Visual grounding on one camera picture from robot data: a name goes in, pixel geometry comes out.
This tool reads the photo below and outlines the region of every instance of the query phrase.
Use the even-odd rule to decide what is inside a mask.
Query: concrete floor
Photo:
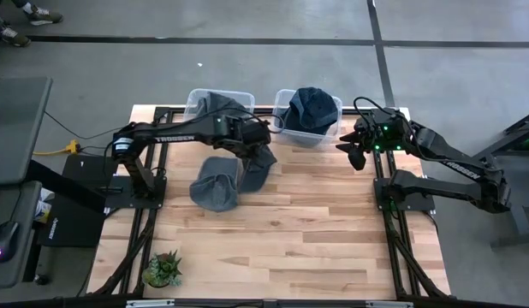
[[[529,0],[376,0],[383,39],[529,41]],[[0,15],[39,35],[179,38],[372,39],[366,0],[40,0],[65,14],[61,25],[29,27],[11,3]],[[529,113],[529,49],[385,50],[397,106],[473,154]],[[126,122],[133,104],[183,104],[197,87],[251,92],[271,104],[276,91],[319,86],[350,105],[364,95],[384,104],[374,47],[239,44],[0,43],[0,76],[54,79],[48,112],[92,135]],[[45,118],[37,150],[72,138]],[[110,136],[83,145],[105,145]],[[56,171],[64,157],[39,158]],[[463,181],[434,163],[429,176]],[[529,246],[493,252],[489,243],[514,232],[509,215],[437,198],[437,221],[453,295],[529,305]],[[73,296],[92,250],[45,252],[49,286],[0,291],[0,302]]]

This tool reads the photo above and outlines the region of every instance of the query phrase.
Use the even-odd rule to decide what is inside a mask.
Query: shoe
[[[31,14],[25,12],[25,15],[33,26],[42,26],[62,21],[62,15],[57,12],[41,9],[34,4],[32,5],[31,10],[33,11]]]
[[[0,32],[0,39],[15,47],[27,47],[29,44],[31,44],[31,40],[28,37],[23,34],[19,34],[10,27],[5,27]]]

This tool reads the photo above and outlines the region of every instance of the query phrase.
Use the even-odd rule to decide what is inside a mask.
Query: wooden table
[[[152,121],[155,107],[135,105],[130,121]],[[343,117],[342,133],[353,130],[356,118]],[[182,121],[181,115],[174,121]],[[145,297],[393,299],[383,217],[371,184],[372,158],[356,172],[333,145],[321,152],[274,142],[270,148],[278,162],[262,190],[240,195],[232,211],[215,213],[194,204],[188,187],[208,156],[232,154],[200,143],[169,146],[168,187],[152,251],[179,250],[183,284],[146,287]],[[396,153],[395,160],[398,169],[422,173],[415,157]],[[386,164],[383,168],[388,176]],[[124,257],[133,215],[119,210],[104,224],[88,292],[101,287]],[[415,257],[449,293],[434,225],[419,212],[408,212],[407,223]],[[409,290],[405,262],[401,268]],[[130,291],[138,273],[136,259]]]

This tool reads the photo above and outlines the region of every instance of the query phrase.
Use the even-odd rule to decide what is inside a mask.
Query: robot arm
[[[151,198],[154,175],[139,160],[150,144],[198,141],[225,149],[239,158],[252,158],[270,143],[267,121],[248,121],[228,115],[209,115],[182,123],[129,123],[114,134],[112,158],[122,163],[131,177],[136,198]]]
[[[366,163],[364,152],[404,150],[423,160],[441,163],[475,182],[456,184],[396,170],[383,190],[395,202],[403,201],[411,193],[423,193],[466,200],[490,213],[509,210],[510,188],[501,169],[456,150],[441,135],[415,121],[408,121],[397,109],[373,110],[371,116],[362,116],[354,125],[354,131],[342,136],[341,141],[347,143],[337,148],[348,154],[356,170],[362,170]]]

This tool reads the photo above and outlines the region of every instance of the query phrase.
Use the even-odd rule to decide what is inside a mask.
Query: succulent plant
[[[181,285],[179,275],[179,262],[182,258],[177,259],[177,251],[174,253],[154,254],[148,267],[143,271],[143,282],[151,287],[165,287]]]

